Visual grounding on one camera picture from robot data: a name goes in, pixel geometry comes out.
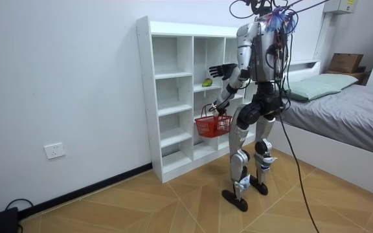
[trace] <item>humanoid robot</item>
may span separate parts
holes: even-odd
[[[279,29],[271,30],[268,25],[270,21],[265,17],[272,14],[272,6],[265,6],[266,1],[250,0],[246,3],[251,4],[254,14],[258,16],[254,22],[240,27],[237,31],[238,64],[230,63],[210,68],[214,78],[222,77],[223,80],[228,80],[228,85],[210,109],[215,111],[215,114],[225,113],[229,100],[234,98],[249,79],[258,85],[251,103],[241,105],[232,118],[229,146],[233,192],[222,191],[222,196],[243,212],[248,210],[248,205],[242,198],[242,192],[250,185],[262,195],[268,194],[265,184],[266,173],[276,158],[271,157],[272,145],[267,137],[282,106],[280,95],[275,91],[275,83],[282,79],[285,69],[280,58],[287,56],[283,44],[280,44],[287,43],[287,38],[281,41]],[[251,157],[242,149],[249,126],[254,123],[256,144],[253,157],[257,170],[256,177],[247,171],[246,164]]]

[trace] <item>green fruit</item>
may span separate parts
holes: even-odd
[[[202,84],[203,87],[210,87],[212,85],[212,79],[206,78],[204,83]]]

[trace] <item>gray bedsheet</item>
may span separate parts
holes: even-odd
[[[308,103],[292,101],[283,120],[295,127],[373,152],[373,88],[353,85]]]

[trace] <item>robot leg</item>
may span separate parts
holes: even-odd
[[[249,125],[254,124],[260,116],[257,107],[254,104],[241,105],[234,114],[229,134],[230,175],[234,193],[223,190],[222,196],[242,212],[248,210],[247,202],[242,198],[242,192],[250,185],[250,175],[246,166],[250,156],[242,150],[242,146],[247,138]]]
[[[267,195],[269,190],[265,184],[266,173],[270,170],[270,165],[277,159],[271,157],[271,150],[273,149],[271,143],[267,140],[275,118],[272,115],[266,115],[257,122],[256,127],[256,146],[254,159],[256,161],[257,177],[250,177],[250,183],[262,195]]]

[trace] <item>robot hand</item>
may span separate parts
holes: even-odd
[[[230,106],[230,103],[227,103],[227,105],[223,106],[223,107],[217,107],[216,106],[216,103],[214,102],[212,104],[212,106],[210,107],[209,111],[212,112],[213,111],[213,115],[216,117],[216,116],[220,116],[220,115],[224,115],[227,110],[225,109],[226,107]]]
[[[227,80],[231,77],[235,67],[237,67],[237,64],[234,63],[217,65],[210,67],[210,74],[213,78],[223,77],[222,80]]]

